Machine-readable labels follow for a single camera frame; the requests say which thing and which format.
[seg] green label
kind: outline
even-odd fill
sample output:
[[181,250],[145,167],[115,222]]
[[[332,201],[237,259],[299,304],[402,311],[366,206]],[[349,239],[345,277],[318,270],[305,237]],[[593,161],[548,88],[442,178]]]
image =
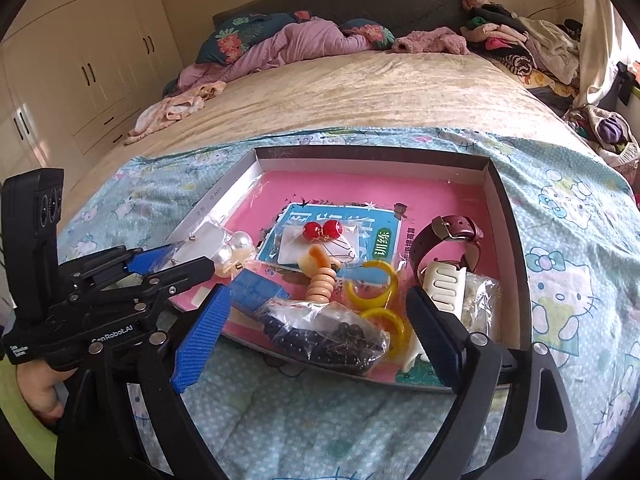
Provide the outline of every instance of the green label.
[[388,227],[378,229],[376,241],[373,244],[373,259],[384,260],[389,256],[389,247],[391,247],[391,229]]

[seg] green sleeve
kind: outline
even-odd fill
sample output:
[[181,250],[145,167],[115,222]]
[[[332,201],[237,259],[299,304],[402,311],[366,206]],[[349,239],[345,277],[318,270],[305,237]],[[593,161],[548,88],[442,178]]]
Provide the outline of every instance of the green sleeve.
[[31,457],[53,478],[57,437],[31,413],[18,388],[15,366],[6,358],[0,361],[0,409]]

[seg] headboard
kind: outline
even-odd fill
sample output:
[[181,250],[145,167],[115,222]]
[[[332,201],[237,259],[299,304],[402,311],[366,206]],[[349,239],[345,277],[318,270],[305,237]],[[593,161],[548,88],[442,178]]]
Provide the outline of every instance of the headboard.
[[462,0],[254,0],[213,17],[216,28],[244,12],[310,10],[314,15],[341,24],[352,18],[368,18],[387,27],[396,37],[412,30],[447,26],[459,31],[468,17]]

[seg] hello kitty blanket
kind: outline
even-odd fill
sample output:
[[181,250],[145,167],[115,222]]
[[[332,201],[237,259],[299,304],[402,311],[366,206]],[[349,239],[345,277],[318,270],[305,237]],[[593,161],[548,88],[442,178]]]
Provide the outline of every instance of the hello kitty blanket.
[[[552,349],[559,365],[587,476],[640,394],[640,213],[628,183],[596,155],[452,128],[338,128],[136,158],[62,231],[60,258],[119,244],[158,246],[252,148],[332,142],[492,158],[526,255],[532,337]],[[219,341],[200,381],[182,398],[234,480],[406,478],[452,403],[447,395],[291,369],[227,340]],[[135,387],[131,399],[152,463],[167,469]],[[504,394],[494,400],[469,469],[483,465],[491,449]]]

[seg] curtain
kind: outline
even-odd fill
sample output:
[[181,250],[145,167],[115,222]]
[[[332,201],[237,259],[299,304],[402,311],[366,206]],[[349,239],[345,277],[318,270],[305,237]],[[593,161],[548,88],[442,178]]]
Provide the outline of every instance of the curtain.
[[640,60],[640,48],[610,0],[584,0],[584,26],[578,49],[580,95],[575,107],[597,105],[613,86],[618,62]]

